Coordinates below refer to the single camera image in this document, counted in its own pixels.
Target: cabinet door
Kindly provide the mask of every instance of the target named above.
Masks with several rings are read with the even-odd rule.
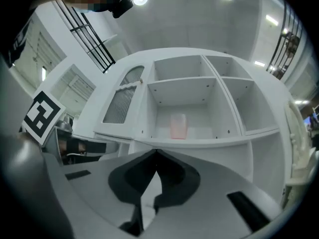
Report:
[[[135,65],[124,71],[105,102],[94,132],[114,137],[133,139],[143,91],[153,62]]]

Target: pink object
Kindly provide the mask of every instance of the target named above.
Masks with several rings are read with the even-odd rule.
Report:
[[[172,114],[170,116],[170,137],[172,139],[186,139],[187,119],[185,114]]]

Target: black slot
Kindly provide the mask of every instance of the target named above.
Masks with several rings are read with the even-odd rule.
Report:
[[[75,173],[67,173],[65,175],[65,177],[67,178],[67,180],[73,180],[73,179],[77,179],[77,178],[80,178],[80,177],[83,177],[83,176],[86,176],[86,175],[89,175],[91,174],[88,170],[82,170],[82,171],[78,171],[78,172],[75,172]]]
[[[252,232],[258,231],[270,220],[242,193],[234,192],[227,195]]]

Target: white ceiling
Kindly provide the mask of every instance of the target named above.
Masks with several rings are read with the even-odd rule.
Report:
[[[116,21],[127,39],[133,40],[132,52],[195,47],[249,60],[260,5],[260,0],[148,0]]]

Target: black railing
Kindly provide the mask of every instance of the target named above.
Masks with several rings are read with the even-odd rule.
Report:
[[[68,24],[66,22],[66,25],[74,37],[98,68],[105,73],[111,65],[115,64],[115,60],[93,29],[85,14],[78,13],[73,7],[67,6],[63,1],[56,1],[56,4],[67,20]]]
[[[289,68],[291,61],[296,54],[303,33],[300,20],[290,6],[289,13],[287,15],[287,7],[287,3],[284,2],[284,19],[280,37],[275,52],[266,69],[267,72],[273,74],[279,80]]]

